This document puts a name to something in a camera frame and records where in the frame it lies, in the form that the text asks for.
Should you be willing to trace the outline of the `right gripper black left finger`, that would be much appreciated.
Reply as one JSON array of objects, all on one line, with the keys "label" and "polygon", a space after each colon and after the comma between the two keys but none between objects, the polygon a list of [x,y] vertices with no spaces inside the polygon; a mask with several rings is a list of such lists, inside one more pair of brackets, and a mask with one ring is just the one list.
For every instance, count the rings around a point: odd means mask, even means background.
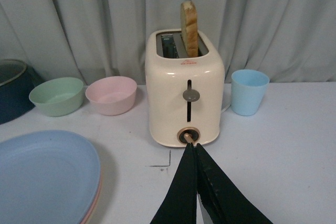
[{"label": "right gripper black left finger", "polygon": [[188,143],[151,223],[196,223],[197,164],[194,145]]}]

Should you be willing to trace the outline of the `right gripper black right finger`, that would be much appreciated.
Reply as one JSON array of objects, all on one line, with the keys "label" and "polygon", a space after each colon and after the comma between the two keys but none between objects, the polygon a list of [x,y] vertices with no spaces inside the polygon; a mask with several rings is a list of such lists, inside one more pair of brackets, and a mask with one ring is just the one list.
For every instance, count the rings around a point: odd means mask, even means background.
[{"label": "right gripper black right finger", "polygon": [[235,186],[201,144],[196,146],[197,192],[213,223],[271,223]]}]

